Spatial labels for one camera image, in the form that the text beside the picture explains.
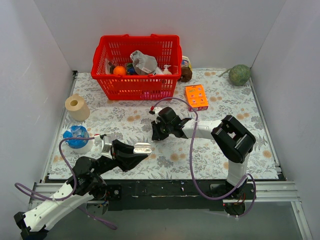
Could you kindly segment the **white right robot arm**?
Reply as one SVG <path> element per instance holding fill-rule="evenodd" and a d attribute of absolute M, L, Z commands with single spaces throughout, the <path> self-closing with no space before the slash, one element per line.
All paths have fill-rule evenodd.
<path fill-rule="evenodd" d="M 180 139 L 191 139 L 189 148 L 189 165 L 192 181 L 196 183 L 192 167 L 192 149 L 194 138 L 214 140 L 224 156 L 228 159 L 228 174 L 225 180 L 227 195 L 237 199 L 245 192 L 247 183 L 247 163 L 253 150 L 256 138 L 235 117 L 227 115 L 222 120 L 200 121 L 180 118 L 171 107 L 151 107 L 150 114 L 154 115 L 151 122 L 153 141 L 162 141 L 170 135 Z M 120 162 L 119 167 L 125 172 L 134 168 L 143 159 L 152 154 L 149 143 L 127 145 L 119 140 L 113 140 L 109 150 L 112 159 Z"/>

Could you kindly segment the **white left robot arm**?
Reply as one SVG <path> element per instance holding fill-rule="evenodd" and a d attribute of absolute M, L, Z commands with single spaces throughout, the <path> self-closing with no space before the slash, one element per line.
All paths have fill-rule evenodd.
<path fill-rule="evenodd" d="M 50 197 L 34 194 L 43 202 L 37 207 L 14 215 L 23 240 L 43 240 L 52 227 L 77 207 L 91 200 L 105 200 L 112 192 L 101 175 L 119 167 L 127 172 L 135 168 L 149 155 L 145 153 L 113 153 L 111 157 L 94 159 L 87 156 L 78 158 L 71 176 Z"/>

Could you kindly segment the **white earbud charging case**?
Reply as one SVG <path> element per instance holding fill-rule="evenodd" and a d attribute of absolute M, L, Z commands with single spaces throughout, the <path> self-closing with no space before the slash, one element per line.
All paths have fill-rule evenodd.
<path fill-rule="evenodd" d="M 152 146 L 146 142 L 138 142 L 133 146 L 134 154 L 151 154 Z"/>

